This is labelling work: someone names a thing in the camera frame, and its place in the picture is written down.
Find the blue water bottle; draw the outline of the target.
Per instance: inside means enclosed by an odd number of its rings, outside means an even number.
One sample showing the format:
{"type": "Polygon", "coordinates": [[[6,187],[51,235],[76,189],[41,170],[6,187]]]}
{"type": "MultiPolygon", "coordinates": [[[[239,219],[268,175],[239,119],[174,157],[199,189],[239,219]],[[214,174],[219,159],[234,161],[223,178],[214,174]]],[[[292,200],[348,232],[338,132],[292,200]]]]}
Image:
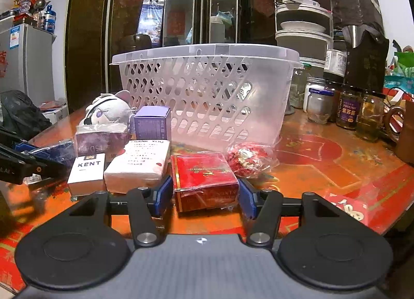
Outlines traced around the blue water bottle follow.
{"type": "Polygon", "coordinates": [[[55,33],[56,13],[53,11],[52,4],[46,7],[43,15],[43,29],[49,33],[55,33]]]}

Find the white plush doll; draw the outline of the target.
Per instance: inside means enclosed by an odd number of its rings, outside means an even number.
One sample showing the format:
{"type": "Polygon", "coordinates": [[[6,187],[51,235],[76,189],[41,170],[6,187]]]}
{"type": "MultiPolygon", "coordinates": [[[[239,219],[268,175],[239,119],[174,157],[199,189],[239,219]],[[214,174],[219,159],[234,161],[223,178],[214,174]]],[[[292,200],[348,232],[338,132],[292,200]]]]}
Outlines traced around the white plush doll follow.
{"type": "Polygon", "coordinates": [[[85,117],[79,125],[108,125],[122,123],[128,125],[136,107],[129,105],[130,92],[121,90],[116,94],[102,93],[85,110],[85,117]]]}

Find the white label dark bottle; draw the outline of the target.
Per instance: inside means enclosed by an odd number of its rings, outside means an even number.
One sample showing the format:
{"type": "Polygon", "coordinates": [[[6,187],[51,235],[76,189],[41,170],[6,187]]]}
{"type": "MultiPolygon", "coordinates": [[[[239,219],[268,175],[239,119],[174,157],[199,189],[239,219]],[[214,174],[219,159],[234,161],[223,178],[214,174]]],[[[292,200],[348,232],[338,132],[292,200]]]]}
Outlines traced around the white label dark bottle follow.
{"type": "Polygon", "coordinates": [[[328,49],[326,52],[324,72],[344,82],[346,69],[347,53],[336,49],[328,49]]]}

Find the white Kent cigarette pack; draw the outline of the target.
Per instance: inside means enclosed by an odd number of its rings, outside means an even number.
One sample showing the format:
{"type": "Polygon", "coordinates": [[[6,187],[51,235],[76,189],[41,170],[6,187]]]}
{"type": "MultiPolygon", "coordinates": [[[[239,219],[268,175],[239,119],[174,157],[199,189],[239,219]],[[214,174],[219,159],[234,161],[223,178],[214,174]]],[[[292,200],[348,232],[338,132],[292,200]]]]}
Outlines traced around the white Kent cigarette pack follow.
{"type": "Polygon", "coordinates": [[[106,190],[105,153],[77,157],[67,180],[73,197],[83,197],[106,190]]]}

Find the blue lid glass jar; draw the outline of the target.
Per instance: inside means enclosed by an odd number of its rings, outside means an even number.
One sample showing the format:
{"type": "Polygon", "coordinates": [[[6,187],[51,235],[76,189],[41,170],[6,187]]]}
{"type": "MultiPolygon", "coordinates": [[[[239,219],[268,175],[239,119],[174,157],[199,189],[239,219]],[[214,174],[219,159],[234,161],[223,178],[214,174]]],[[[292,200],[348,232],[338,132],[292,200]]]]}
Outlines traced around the blue lid glass jar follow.
{"type": "Polygon", "coordinates": [[[332,89],[309,90],[307,99],[307,117],[311,122],[325,125],[332,113],[334,91],[332,89]]]}

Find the brown ceramic mug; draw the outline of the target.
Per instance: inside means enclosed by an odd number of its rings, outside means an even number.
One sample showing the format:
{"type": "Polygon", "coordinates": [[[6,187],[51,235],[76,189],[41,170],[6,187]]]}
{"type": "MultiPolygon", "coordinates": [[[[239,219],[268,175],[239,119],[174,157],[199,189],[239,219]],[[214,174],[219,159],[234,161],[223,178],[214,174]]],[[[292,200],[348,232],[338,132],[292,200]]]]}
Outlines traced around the brown ceramic mug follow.
{"type": "Polygon", "coordinates": [[[414,164],[414,103],[406,101],[405,107],[393,106],[386,113],[384,118],[385,130],[388,137],[396,143],[394,153],[403,162],[414,164]],[[400,132],[391,129],[391,119],[398,115],[402,119],[400,132]]]}

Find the white tissue pack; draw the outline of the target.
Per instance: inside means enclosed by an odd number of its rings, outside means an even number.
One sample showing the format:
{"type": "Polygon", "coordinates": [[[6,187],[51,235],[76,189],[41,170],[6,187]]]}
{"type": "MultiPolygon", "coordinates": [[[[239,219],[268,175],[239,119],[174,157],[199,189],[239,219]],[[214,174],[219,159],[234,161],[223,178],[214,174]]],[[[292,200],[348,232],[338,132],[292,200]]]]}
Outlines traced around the white tissue pack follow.
{"type": "Polygon", "coordinates": [[[129,141],[104,171],[109,192],[126,194],[136,187],[153,187],[165,175],[171,142],[129,141]]]}

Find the black bag on table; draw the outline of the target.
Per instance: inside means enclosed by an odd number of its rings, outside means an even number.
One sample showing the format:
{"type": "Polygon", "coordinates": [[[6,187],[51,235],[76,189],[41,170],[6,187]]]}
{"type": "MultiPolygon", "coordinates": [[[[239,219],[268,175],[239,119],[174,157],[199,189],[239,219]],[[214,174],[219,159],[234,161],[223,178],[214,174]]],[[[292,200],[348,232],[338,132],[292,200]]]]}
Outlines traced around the black bag on table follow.
{"type": "Polygon", "coordinates": [[[368,25],[345,26],[342,34],[347,47],[345,84],[381,93],[389,40],[368,25]]]}

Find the translucent plastic basket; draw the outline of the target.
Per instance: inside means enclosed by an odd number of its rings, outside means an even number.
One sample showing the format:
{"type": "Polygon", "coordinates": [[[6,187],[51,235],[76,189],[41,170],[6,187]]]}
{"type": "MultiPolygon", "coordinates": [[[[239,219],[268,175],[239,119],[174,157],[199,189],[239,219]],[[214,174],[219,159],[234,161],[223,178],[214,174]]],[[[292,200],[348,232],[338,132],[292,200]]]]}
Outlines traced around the translucent plastic basket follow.
{"type": "Polygon", "coordinates": [[[112,65],[133,107],[171,109],[174,142],[223,151],[233,143],[278,143],[301,63],[285,47],[216,43],[117,54],[112,65]]]}

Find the silver refrigerator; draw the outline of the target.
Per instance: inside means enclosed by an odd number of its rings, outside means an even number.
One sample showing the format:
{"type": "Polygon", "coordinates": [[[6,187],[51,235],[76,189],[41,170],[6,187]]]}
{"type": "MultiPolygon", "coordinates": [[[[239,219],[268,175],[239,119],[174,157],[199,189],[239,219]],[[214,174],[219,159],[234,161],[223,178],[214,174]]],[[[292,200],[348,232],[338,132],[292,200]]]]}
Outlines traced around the silver refrigerator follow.
{"type": "Polygon", "coordinates": [[[54,100],[53,41],[54,35],[27,24],[2,31],[1,91],[21,91],[36,106],[54,100]]]}

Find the purple label jar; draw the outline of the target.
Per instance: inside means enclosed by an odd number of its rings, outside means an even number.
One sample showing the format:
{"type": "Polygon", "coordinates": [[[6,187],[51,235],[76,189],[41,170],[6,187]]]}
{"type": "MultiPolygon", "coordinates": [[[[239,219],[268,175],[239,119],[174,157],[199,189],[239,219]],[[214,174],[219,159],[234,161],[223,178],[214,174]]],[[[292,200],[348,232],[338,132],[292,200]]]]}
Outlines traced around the purple label jar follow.
{"type": "Polygon", "coordinates": [[[337,107],[336,125],[343,129],[355,130],[361,108],[362,90],[345,84],[340,92],[337,107]]]}

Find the red gift box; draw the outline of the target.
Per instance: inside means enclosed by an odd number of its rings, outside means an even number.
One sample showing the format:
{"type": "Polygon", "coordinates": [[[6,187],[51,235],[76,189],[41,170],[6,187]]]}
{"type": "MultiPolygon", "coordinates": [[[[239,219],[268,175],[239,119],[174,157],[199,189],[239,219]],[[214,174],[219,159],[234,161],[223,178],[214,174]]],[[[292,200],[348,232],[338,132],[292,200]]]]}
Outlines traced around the red gift box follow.
{"type": "Polygon", "coordinates": [[[239,182],[221,152],[171,156],[173,195],[177,212],[233,206],[239,182]]]}

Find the amber liquid glass jar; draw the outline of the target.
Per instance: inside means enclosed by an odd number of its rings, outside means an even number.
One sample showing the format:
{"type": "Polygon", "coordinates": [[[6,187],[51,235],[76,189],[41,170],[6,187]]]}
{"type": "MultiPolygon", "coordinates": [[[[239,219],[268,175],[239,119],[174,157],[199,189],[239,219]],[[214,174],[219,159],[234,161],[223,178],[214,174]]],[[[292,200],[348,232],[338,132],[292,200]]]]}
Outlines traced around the amber liquid glass jar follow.
{"type": "Polygon", "coordinates": [[[384,111],[385,95],[375,91],[366,91],[357,117],[356,135],[366,141],[376,142],[382,127],[384,111]]]}

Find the red candy bag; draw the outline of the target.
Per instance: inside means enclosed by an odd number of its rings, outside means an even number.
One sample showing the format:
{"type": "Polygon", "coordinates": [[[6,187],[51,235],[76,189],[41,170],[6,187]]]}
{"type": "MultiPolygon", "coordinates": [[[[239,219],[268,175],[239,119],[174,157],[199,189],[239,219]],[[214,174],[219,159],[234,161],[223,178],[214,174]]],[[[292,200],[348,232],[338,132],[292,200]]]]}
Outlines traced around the red candy bag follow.
{"type": "Polygon", "coordinates": [[[256,142],[231,144],[225,150],[225,158],[239,178],[258,178],[279,165],[275,148],[256,142]]]}

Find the purple cube box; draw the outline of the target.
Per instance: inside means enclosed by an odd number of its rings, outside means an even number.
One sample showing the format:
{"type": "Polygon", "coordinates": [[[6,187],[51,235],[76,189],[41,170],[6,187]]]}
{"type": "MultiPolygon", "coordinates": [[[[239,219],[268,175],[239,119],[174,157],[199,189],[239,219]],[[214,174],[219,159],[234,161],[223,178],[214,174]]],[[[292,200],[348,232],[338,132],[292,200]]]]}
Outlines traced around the purple cube box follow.
{"type": "Polygon", "coordinates": [[[138,140],[167,140],[171,136],[171,109],[166,106],[143,106],[133,116],[138,140]]]}

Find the green shopping bag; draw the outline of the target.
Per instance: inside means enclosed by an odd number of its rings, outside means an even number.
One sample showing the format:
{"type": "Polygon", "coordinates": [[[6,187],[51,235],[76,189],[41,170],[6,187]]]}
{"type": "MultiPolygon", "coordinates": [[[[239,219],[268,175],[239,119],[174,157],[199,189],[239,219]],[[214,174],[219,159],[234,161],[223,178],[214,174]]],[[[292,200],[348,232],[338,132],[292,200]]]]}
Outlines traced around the green shopping bag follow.
{"type": "Polygon", "coordinates": [[[398,87],[413,94],[413,61],[413,52],[395,52],[393,68],[387,71],[384,87],[388,89],[398,87]]]}

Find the tiered food cover rack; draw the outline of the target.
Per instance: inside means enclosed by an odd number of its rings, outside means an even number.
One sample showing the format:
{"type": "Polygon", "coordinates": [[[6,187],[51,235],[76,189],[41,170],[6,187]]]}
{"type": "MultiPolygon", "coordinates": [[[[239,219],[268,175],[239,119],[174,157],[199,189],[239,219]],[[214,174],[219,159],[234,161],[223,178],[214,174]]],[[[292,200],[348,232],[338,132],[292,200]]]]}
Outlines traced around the tiered food cover rack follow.
{"type": "Polygon", "coordinates": [[[274,0],[277,45],[324,61],[333,46],[331,0],[274,0]]]}

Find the dark wooden wardrobe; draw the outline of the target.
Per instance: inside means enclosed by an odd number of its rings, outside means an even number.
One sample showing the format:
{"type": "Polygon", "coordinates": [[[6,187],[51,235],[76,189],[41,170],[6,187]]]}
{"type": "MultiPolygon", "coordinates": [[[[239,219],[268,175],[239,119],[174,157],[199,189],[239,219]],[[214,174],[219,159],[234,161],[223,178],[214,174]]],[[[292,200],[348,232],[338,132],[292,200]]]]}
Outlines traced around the dark wooden wardrobe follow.
{"type": "Polygon", "coordinates": [[[272,45],[274,0],[69,0],[65,87],[70,111],[121,90],[117,54],[213,42],[272,45]]]}

